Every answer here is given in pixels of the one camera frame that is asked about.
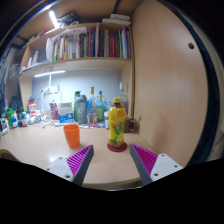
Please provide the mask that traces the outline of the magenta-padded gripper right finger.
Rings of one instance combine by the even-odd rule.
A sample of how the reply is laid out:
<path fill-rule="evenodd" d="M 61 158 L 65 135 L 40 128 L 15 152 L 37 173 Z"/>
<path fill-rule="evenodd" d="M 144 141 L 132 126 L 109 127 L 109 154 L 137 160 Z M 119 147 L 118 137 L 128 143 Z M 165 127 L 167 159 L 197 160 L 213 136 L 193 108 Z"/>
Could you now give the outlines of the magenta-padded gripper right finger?
<path fill-rule="evenodd" d="M 130 145 L 130 154 L 143 185 L 150 184 L 182 169 L 168 155 L 155 153 L 135 144 Z"/>

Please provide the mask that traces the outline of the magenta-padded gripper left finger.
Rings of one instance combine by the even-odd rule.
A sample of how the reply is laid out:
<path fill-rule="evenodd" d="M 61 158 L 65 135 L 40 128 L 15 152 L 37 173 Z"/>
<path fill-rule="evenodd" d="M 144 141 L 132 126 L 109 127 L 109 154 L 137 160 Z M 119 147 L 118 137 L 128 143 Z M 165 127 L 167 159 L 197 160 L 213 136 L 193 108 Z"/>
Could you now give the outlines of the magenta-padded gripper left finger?
<path fill-rule="evenodd" d="M 45 170 L 81 186 L 93 156 L 94 148 L 89 145 L 67 158 L 58 157 Z"/>

